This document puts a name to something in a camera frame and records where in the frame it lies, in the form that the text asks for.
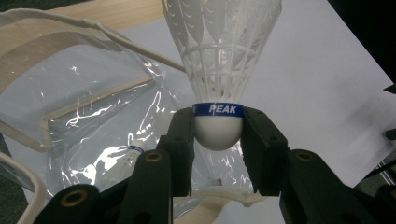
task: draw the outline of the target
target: transparent plastic sheet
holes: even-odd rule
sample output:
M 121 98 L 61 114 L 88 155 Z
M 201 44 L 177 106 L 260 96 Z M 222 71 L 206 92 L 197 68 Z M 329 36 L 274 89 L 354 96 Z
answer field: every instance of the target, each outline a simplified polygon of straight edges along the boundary
M 79 183 L 104 190 L 109 187 L 106 172 L 126 156 L 133 140 L 143 140 L 148 149 L 155 148 L 166 129 L 161 125 L 167 122 L 161 119 L 170 119 L 167 115 L 196 102 L 190 82 L 183 72 L 152 60 L 155 57 L 151 53 L 143 56 L 134 52 L 122 36 L 115 39 L 112 31 L 101 33 L 99 30 L 105 28 L 97 28 L 99 25 L 92 21 L 88 23 L 97 30 L 37 10 L 27 12 L 33 13 L 33 18 L 19 11 L 0 14 L 0 29 L 7 30 L 0 32 L 1 46 L 7 46 L 0 50 L 0 57 L 5 59 L 0 63 L 2 81 L 12 77 L 7 71 L 13 73 L 4 62 L 11 61 L 11 68 L 21 73 L 0 89 L 3 130 L 11 127 L 11 135 L 23 134 L 38 143 L 22 142 L 24 145 L 47 153 L 48 164 L 43 164 L 47 172 L 39 175 L 45 177 L 49 196 Z M 15 40 L 15 34 L 25 35 Z M 27 48 L 48 36 L 58 38 L 58 45 L 74 42 L 61 48 L 55 43 L 56 50 L 48 55 L 46 49 L 53 45 L 41 42 L 45 44 L 33 55 L 42 58 L 36 60 L 32 49 Z M 26 58 L 5 58 L 15 49 L 22 50 Z M 156 60 L 166 63 L 161 58 Z M 22 69 L 26 62 L 30 66 Z M 31 188 L 29 180 L 11 171 L 2 169 L 0 174 L 14 176 L 21 185 Z M 252 195 L 238 144 L 224 151 L 195 144 L 191 182 L 193 192 L 224 188 Z M 203 196 L 177 200 L 174 217 L 191 210 Z

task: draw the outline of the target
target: shuttlecock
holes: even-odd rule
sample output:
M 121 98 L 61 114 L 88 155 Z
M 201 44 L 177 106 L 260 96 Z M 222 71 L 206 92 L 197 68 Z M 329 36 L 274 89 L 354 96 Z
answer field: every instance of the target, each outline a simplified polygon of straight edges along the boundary
M 242 132 L 239 104 L 281 0 L 163 0 L 163 13 L 200 104 L 195 137 L 223 150 Z
M 125 155 L 117 160 L 117 163 L 106 171 L 102 176 L 102 187 L 108 189 L 111 186 L 131 177 L 136 160 L 144 151 L 146 145 L 141 140 L 133 140 Z

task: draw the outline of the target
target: screw hole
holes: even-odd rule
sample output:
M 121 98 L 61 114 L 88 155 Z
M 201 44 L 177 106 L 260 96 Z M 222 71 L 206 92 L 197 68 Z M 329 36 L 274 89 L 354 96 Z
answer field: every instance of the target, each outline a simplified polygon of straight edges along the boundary
M 312 155 L 309 154 L 309 153 L 306 153 L 306 152 L 298 152 L 298 153 L 296 154 L 296 156 L 297 156 L 297 158 L 298 158 L 300 161 L 313 161 L 313 160 L 314 160 L 314 158 L 312 157 Z
M 160 161 L 162 158 L 163 154 L 158 152 L 152 152 L 146 156 L 146 161 Z
M 61 199 L 61 206 L 63 207 L 73 207 L 79 203 L 84 202 L 84 200 L 87 198 L 88 193 L 84 189 L 76 189 L 68 194 L 64 195 L 64 197 Z
M 135 224 L 148 224 L 151 221 L 151 214 L 148 212 L 141 212 L 134 216 Z

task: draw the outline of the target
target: clear plastic bag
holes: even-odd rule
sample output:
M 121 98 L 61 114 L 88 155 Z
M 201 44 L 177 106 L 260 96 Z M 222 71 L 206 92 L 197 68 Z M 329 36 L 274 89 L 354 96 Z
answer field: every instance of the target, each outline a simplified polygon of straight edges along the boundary
M 0 14 L 0 30 L 7 46 L 0 50 L 0 131 L 47 153 L 39 176 L 49 196 L 79 183 L 108 188 L 106 172 L 133 140 L 154 149 L 170 115 L 196 102 L 181 65 L 100 23 L 12 10 Z M 195 144 L 193 194 L 175 201 L 174 216 L 222 189 L 230 199 L 253 195 L 242 159 L 239 145 L 217 152 Z

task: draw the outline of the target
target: blue band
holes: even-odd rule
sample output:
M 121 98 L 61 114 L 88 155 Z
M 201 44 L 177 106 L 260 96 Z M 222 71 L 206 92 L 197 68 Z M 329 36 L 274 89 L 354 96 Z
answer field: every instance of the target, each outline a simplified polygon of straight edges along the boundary
M 137 146 L 129 146 L 128 149 L 136 150 L 136 151 L 138 151 L 140 153 L 145 152 L 145 150 L 143 150 L 141 147 L 137 147 Z
M 200 103 L 192 106 L 195 117 L 198 116 L 223 116 L 244 117 L 244 107 L 230 103 Z

